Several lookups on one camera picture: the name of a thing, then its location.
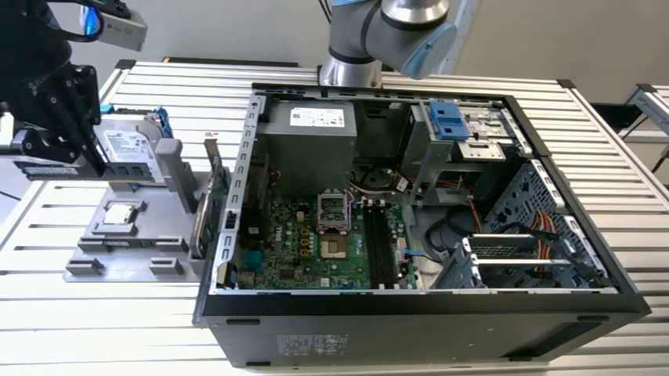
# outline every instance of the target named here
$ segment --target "yellow wires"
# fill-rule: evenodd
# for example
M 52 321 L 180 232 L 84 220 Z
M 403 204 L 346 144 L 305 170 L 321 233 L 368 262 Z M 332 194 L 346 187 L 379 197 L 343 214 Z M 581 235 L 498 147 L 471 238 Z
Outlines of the yellow wires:
M 555 223 L 552 222 L 551 217 L 546 214 L 540 209 L 536 210 L 534 215 L 534 221 L 531 222 L 530 228 L 534 229 L 539 225 L 540 231 L 550 230 L 552 233 L 555 232 Z M 538 258 L 540 260 L 547 260 L 550 258 L 551 249 L 547 244 L 543 244 L 540 240 L 536 241 L 538 244 Z M 543 271 L 543 267 L 536 267 L 536 271 Z

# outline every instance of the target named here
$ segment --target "label sticker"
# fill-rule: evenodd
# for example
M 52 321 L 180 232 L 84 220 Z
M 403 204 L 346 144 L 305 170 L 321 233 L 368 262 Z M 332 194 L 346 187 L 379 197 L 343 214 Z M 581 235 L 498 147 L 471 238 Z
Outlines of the label sticker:
M 24 167 L 22 170 L 30 175 L 77 175 L 72 167 Z
M 396 190 L 403 192 L 404 190 L 407 190 L 407 185 L 408 185 L 408 180 L 400 177 L 399 183 L 396 184 Z
M 295 107 L 291 110 L 291 125 L 295 127 L 344 127 L 344 110 L 335 108 Z
M 347 334 L 279 334 L 279 354 L 283 356 L 343 355 Z
M 112 151 L 113 161 L 145 163 L 156 183 L 165 182 L 157 168 L 156 156 L 151 149 L 147 137 L 137 132 L 114 131 L 104 132 L 108 148 Z

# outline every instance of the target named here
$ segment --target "metal frame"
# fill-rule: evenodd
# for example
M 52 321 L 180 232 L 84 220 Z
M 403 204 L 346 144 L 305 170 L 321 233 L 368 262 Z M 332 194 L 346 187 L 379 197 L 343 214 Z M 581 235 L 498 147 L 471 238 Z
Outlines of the metal frame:
M 315 72 L 311 69 L 284 67 L 137 63 L 132 69 L 121 71 L 127 72 L 123 83 L 114 85 L 117 91 L 110 91 L 108 102 L 119 106 L 143 109 L 165 104 L 171 113 L 176 138 L 185 143 L 185 160 L 193 169 L 201 171 L 209 169 L 209 161 L 205 159 L 204 148 L 200 145 L 201 139 L 208 135 L 216 137 L 219 141 L 224 165 L 229 167 L 236 157 L 251 83 L 255 81 L 297 85 L 315 83 Z M 459 370 L 454 368 L 459 367 L 458 364 L 356 367 L 343 370 L 327 367 L 317 368 L 313 372 L 337 374 L 339 372 L 355 371 L 366 374 L 378 372 L 415 374 L 418 371 L 440 371 L 448 372 L 448 374 L 468 374 L 471 371 L 476 371 L 487 374 L 524 374 L 532 371 L 546 373 L 550 376 L 554 373 L 577 376 L 583 372 L 595 376 L 631 373 L 643 376 L 666 374 L 669 358 L 665 352 L 669 335 L 666 335 L 663 322 L 669 317 L 666 312 L 666 299 L 669 298 L 669 277 L 666 276 L 669 209 L 658 199 L 647 178 L 635 172 L 633 165 L 627 162 L 629 151 L 607 141 L 601 130 L 602 124 L 598 121 L 591 121 L 583 112 L 582 108 L 590 108 L 590 105 L 579 101 L 581 107 L 566 89 L 552 80 L 434 76 L 423 81 L 412 81 L 396 74 L 386 74 L 384 87 L 386 89 L 422 89 L 439 92 L 466 91 L 515 97 L 539 137 L 546 141 L 555 166 L 570 181 L 570 187 L 589 213 L 591 222 L 599 228 L 603 239 L 614 250 L 638 290 L 646 295 L 653 314 L 638 323 L 593 341 L 570 355 L 551 361 L 550 364 L 475 364 L 475 370 L 470 368 Z M 68 314 L 78 315 L 78 308 L 76 308 L 78 305 L 70 305 L 69 300 L 66 302 L 53 300 L 52 296 L 68 299 L 98 299 L 90 302 L 108 304 L 114 302 L 109 300 L 110 294 L 113 296 L 141 297 L 135 301 L 120 302 L 119 308 L 120 305 L 133 306 L 139 302 L 143 304 L 147 298 L 173 299 L 171 302 L 183 302 L 184 298 L 192 299 L 195 297 L 196 287 L 189 285 L 148 288 L 136 284 L 112 284 L 104 285 L 105 287 L 90 286 L 90 289 L 85 291 L 81 290 L 80 285 L 77 287 L 72 284 L 64 286 L 53 284 L 49 289 L 37 288 L 36 286 L 44 280 L 50 280 L 53 283 L 60 281 L 60 272 L 73 251 L 84 224 L 89 220 L 86 218 L 90 215 L 89 207 L 97 205 L 105 184 L 52 182 L 36 183 L 33 186 L 40 187 L 36 191 L 38 194 L 32 202 L 28 201 L 29 204 L 22 210 L 14 210 L 14 213 L 21 213 L 14 215 L 18 222 L 10 225 L 12 228 L 6 232 L 0 251 L 0 269 L 8 273 L 6 276 L 0 276 L 0 288 L 5 292 L 2 295 L 5 300 L 10 302 L 16 299 L 16 304 L 29 302 L 30 307 L 38 306 L 44 312 L 49 312 L 56 307 L 61 309 L 60 307 L 70 306 Z M 641 201 L 637 201 L 635 204 L 625 204 L 625 200 L 630 197 L 639 198 Z M 65 212 L 68 216 L 60 216 L 60 213 Z M 72 228 L 56 228 L 54 219 L 65 220 Z M 48 300 L 41 300 L 42 296 L 49 297 Z M 156 308 L 141 312 L 148 315 L 147 317 L 151 317 L 152 323 L 160 323 L 164 321 L 164 315 L 169 315 L 172 311 L 168 308 L 161 308 L 163 305 L 152 303 L 152 306 Z M 14 312 L 12 307 L 13 305 L 6 307 L 9 312 Z M 98 319 L 90 317 L 89 319 L 89 326 L 108 326 L 106 316 L 98 316 Z M 155 331 L 160 333 L 165 331 L 167 333 L 168 330 L 159 329 L 160 326 L 160 324 L 141 325 L 141 327 L 151 328 L 151 333 Z M 32 327 L 44 327 L 44 324 L 34 322 Z M 179 329 L 179 331 L 191 332 L 185 329 Z M 141 331 L 131 332 L 132 335 L 143 338 Z M 28 340 L 32 335 L 46 332 L 22 331 L 22 333 L 26 334 L 24 339 Z M 125 338 L 124 330 L 105 329 L 104 333 L 117 335 L 117 338 Z M 133 360 L 151 360 L 151 362 L 108 363 L 114 372 L 132 372 L 137 367 L 145 367 L 147 370 L 155 372 L 173 372 L 176 370 L 213 372 L 228 367 L 229 363 L 224 360 L 220 351 L 215 351 L 213 354 L 211 351 L 205 351 L 208 354 L 205 356 L 213 359 L 208 362 L 200 361 L 204 350 L 197 350 L 192 355 L 189 352 L 180 351 L 179 357 L 183 361 L 169 361 L 175 357 L 175 349 L 168 346 L 172 342 L 153 337 L 153 334 L 145 334 L 145 336 L 149 335 L 153 338 L 152 343 L 164 345 L 136 348 L 135 346 L 141 346 L 141 344 L 136 343 L 133 339 L 135 342 L 129 342 L 128 346 L 137 349 L 135 350 L 136 354 L 132 355 Z M 213 339 L 207 338 L 208 340 L 201 343 L 215 346 Z M 98 355 L 94 357 L 94 361 L 117 361 L 121 358 L 108 351 L 105 341 L 105 339 L 97 341 L 90 338 L 86 342 L 86 350 L 97 351 Z M 60 343 L 62 346 L 68 346 L 69 342 L 62 339 Z M 40 342 L 30 342 L 30 344 L 30 346 L 37 347 L 41 345 Z M 48 352 L 33 353 L 34 362 L 84 361 L 70 360 L 73 359 L 70 357 L 66 359 L 49 357 L 48 360 L 41 360 L 40 354 Z M 25 362 L 25 360 L 13 361 L 13 363 Z M 58 370 L 65 369 L 61 368 L 65 367 L 62 364 L 20 367 L 34 367 L 34 372 L 42 372 L 50 367 L 58 367 Z M 97 371 L 98 363 L 77 363 L 72 367 L 80 372 L 84 370 L 86 372 Z

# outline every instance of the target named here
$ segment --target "aluminum workbench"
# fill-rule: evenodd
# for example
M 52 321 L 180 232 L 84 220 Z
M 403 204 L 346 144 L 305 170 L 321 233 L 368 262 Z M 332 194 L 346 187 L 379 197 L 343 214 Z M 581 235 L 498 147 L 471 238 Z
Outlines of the aluminum workbench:
M 635 105 L 669 135 L 669 86 L 638 84 L 626 103 Z
M 101 89 L 120 107 L 163 105 L 184 159 L 208 168 L 204 137 L 233 164 L 251 83 L 313 85 L 315 70 L 177 63 L 116 69 Z M 317 368 L 300 373 L 669 374 L 669 196 L 575 89 L 558 81 L 386 73 L 387 89 L 515 96 L 651 315 L 550 364 L 482 369 Z M 196 284 L 66 284 L 61 272 L 105 185 L 34 183 L 0 230 L 0 374 L 245 374 L 189 324 Z

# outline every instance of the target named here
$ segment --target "cable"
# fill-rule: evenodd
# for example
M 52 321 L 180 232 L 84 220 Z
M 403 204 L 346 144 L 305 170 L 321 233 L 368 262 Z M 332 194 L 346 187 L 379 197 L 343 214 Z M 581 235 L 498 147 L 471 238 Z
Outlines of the cable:
M 466 212 L 466 211 L 468 211 L 468 207 L 466 205 L 454 206 L 446 212 L 444 217 L 442 219 L 439 219 L 436 222 L 434 222 L 430 225 L 430 227 L 427 227 L 426 233 L 423 234 L 423 240 L 427 244 L 426 253 L 428 253 L 428 256 L 432 259 L 440 259 L 440 255 L 436 254 L 435 251 L 438 251 L 438 252 L 447 251 L 448 254 L 452 254 L 452 252 L 455 252 L 455 248 L 446 245 L 443 240 L 440 241 L 442 242 L 440 246 L 434 244 L 434 242 L 431 241 L 431 233 L 436 229 L 439 229 L 443 225 L 446 225 L 448 227 L 448 229 L 462 237 L 467 237 L 474 232 L 474 231 L 464 230 L 462 227 L 459 227 L 458 225 L 455 225 L 451 222 L 452 217 L 455 215 L 458 215 L 460 212 Z
M 657 160 L 657 163 L 655 165 L 651 167 L 651 170 L 650 172 L 654 174 L 657 172 L 657 170 L 659 169 L 659 167 L 662 166 L 662 163 L 665 163 L 665 158 L 659 158 Z
M 626 139 L 627 136 L 634 132 L 641 124 L 643 124 L 647 120 L 647 116 L 643 117 L 643 119 L 629 129 L 629 132 L 625 133 L 625 136 L 622 136 L 619 139 Z
M 476 213 L 476 208 L 474 206 L 474 198 L 472 197 L 467 197 L 467 201 L 468 201 L 468 208 L 471 209 L 471 215 L 474 216 L 474 228 L 475 228 L 475 231 L 476 231 L 476 233 L 482 233 L 483 232 L 483 228 L 480 227 L 479 214 Z
M 348 185 L 355 188 L 355 190 L 360 193 L 364 194 L 383 194 L 383 193 L 392 193 L 396 192 L 395 190 L 384 190 L 383 187 L 382 189 L 374 188 L 371 186 L 359 186 L 359 183 L 348 182 Z
M 550 225 L 551 232 L 555 233 L 555 223 L 552 222 L 551 217 L 542 211 L 543 217 L 546 218 L 547 225 Z M 551 248 L 546 245 L 546 259 L 550 258 Z
M 9 194 L 9 193 L 6 193 L 6 192 L 2 192 L 1 190 L 0 190 L 0 194 L 1 194 L 4 197 L 9 197 L 10 199 L 13 199 L 13 200 L 16 200 L 16 201 L 20 201 L 20 200 L 21 200 L 21 198 L 16 197 L 13 194 Z
M 327 20 L 327 23 L 331 24 L 332 20 L 329 15 L 329 7 L 327 6 L 327 0 L 317 0 L 317 3 L 320 4 L 320 9 L 323 9 L 324 19 Z
M 90 35 L 84 35 L 84 34 L 76 34 L 72 33 L 70 31 L 60 29 L 56 25 L 52 25 L 48 23 L 48 20 L 44 20 L 41 16 L 37 13 L 33 13 L 34 18 L 37 18 L 40 21 L 44 22 L 44 26 L 46 26 L 53 33 L 58 35 L 60 38 L 62 38 L 65 41 L 69 42 L 78 42 L 78 43 L 90 43 L 98 40 L 100 36 L 102 35 L 104 32 L 104 17 L 101 12 L 98 11 L 97 7 L 94 6 L 94 1 L 92 0 L 70 0 L 70 1 L 64 1 L 72 4 L 78 4 L 81 6 L 89 7 L 89 9 L 93 10 L 94 13 L 94 18 L 97 19 L 97 31 L 92 33 Z
M 420 251 L 412 251 L 411 249 L 407 249 L 407 248 L 403 248 L 402 249 L 402 254 L 403 255 L 408 255 L 408 256 L 416 256 L 416 257 L 424 257 L 426 259 L 428 259 L 430 261 L 440 264 L 442 261 L 436 261 L 436 260 L 440 260 L 440 258 L 438 258 L 436 260 L 434 260 L 431 257 L 426 256 Z

